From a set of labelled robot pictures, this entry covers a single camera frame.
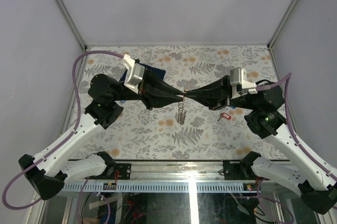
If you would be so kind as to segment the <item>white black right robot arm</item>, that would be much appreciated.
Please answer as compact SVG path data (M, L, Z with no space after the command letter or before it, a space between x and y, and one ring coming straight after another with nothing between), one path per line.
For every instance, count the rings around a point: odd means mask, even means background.
M278 82L248 83L246 91L228 77L189 90L184 96L208 107L249 109L244 117L252 133L276 147L296 170L273 164L260 154L250 152L241 160L240 173L246 179L254 176L281 184L296 193L311 210L325 214L336 208L336 168L329 165L295 133L290 122L288 85L291 74Z

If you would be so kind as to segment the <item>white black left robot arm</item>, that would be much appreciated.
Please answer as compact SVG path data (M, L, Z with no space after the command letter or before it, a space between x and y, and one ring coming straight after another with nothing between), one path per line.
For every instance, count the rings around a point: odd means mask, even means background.
M24 176L42 200L56 196L66 184L87 177L115 177L116 162L105 151L72 161L71 157L99 131L110 127L123 112L120 100L140 100L148 110L183 100L182 91L170 86L150 69L141 67L135 74L125 72L116 80L95 75L88 94L92 102L69 129L46 149L34 156L25 154L18 163Z

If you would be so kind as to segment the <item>key with red tag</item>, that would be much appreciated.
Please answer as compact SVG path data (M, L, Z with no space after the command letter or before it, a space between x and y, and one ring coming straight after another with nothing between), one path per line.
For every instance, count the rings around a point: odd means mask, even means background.
M232 117L231 117L231 115L229 115L227 113L220 113L218 121L220 121L221 119L231 120Z

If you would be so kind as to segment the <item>metal keyring with yellow grip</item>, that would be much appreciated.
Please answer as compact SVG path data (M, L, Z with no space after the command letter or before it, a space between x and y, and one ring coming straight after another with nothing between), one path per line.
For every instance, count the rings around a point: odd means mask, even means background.
M186 119L186 110L185 110L185 97L182 98L182 101L178 102L176 121L178 124L183 125Z

